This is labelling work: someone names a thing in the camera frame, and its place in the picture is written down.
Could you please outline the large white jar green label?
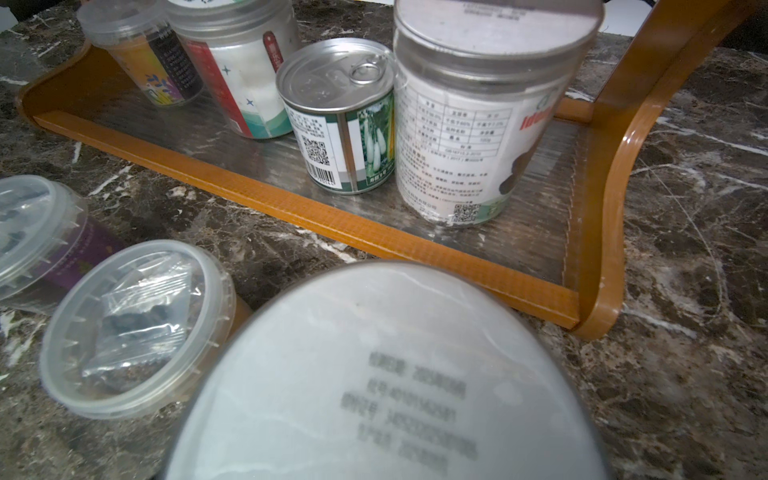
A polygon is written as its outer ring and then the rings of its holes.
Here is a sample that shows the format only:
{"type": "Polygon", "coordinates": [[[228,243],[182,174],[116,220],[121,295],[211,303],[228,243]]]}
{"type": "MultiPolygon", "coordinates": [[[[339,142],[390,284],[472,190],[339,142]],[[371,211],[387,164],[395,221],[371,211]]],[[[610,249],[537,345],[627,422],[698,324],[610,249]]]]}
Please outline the large white jar green label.
{"type": "Polygon", "coordinates": [[[416,263],[304,280],[238,330],[164,479],[611,479],[597,428],[530,327],[416,263]]]}

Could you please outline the clear seed jar orange contents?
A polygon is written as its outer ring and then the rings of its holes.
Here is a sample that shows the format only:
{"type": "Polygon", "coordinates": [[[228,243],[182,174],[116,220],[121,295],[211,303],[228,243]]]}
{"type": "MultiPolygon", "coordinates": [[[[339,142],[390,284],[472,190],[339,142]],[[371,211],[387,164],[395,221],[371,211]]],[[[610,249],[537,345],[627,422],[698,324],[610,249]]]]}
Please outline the clear seed jar orange contents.
{"type": "Polygon", "coordinates": [[[176,240],[139,243],[98,264],[59,304],[43,338],[40,379],[86,418],[150,415],[189,397],[251,313],[207,251],[176,240]]]}

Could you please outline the small seed jar orange label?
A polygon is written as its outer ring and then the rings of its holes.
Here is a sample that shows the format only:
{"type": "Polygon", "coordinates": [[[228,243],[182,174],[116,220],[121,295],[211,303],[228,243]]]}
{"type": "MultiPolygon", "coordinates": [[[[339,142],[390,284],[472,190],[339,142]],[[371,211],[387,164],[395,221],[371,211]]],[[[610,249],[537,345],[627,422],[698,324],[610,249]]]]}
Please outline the small seed jar orange label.
{"type": "Polygon", "coordinates": [[[162,1],[87,1],[76,17],[87,40],[106,50],[153,105],[179,106],[202,92],[162,1]]]}

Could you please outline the clear seed jar dark contents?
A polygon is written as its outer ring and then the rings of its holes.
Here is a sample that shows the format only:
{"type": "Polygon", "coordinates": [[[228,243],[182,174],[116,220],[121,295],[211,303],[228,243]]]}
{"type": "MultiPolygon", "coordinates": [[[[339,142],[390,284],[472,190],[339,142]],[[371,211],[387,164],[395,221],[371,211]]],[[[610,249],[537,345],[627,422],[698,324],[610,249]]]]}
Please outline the clear seed jar dark contents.
{"type": "Polygon", "coordinates": [[[1,305],[52,315],[125,243],[69,187],[36,175],[1,180],[1,305]]]}

